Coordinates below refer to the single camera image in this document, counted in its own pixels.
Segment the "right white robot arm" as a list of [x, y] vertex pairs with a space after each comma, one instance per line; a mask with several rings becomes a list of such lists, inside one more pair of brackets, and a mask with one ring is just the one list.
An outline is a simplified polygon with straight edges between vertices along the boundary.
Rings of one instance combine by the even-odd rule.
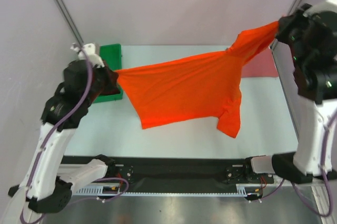
[[304, 4], [278, 21], [275, 38], [289, 46], [298, 87], [301, 125], [294, 152], [250, 157], [243, 177], [263, 173], [295, 184], [336, 180], [331, 148], [336, 126], [336, 5]]

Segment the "orange t-shirt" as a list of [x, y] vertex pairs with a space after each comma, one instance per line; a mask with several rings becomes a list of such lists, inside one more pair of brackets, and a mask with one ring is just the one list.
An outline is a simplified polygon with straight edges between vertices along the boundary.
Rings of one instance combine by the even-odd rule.
[[215, 117], [235, 138], [241, 127], [242, 69], [274, 40], [278, 22], [242, 31], [227, 49], [164, 63], [118, 70], [143, 129]]

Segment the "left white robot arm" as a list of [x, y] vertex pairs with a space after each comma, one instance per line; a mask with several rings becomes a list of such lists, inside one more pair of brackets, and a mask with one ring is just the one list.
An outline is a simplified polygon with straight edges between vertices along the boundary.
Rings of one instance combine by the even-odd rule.
[[58, 176], [66, 147], [88, 108], [100, 94], [118, 94], [118, 74], [105, 61], [70, 62], [60, 83], [45, 104], [41, 116], [39, 141], [25, 179], [10, 187], [11, 197], [1, 223], [25, 223], [23, 210], [45, 215], [62, 211], [72, 194], [86, 185], [116, 176], [115, 161], [105, 155], [94, 157], [88, 164], [69, 175]]

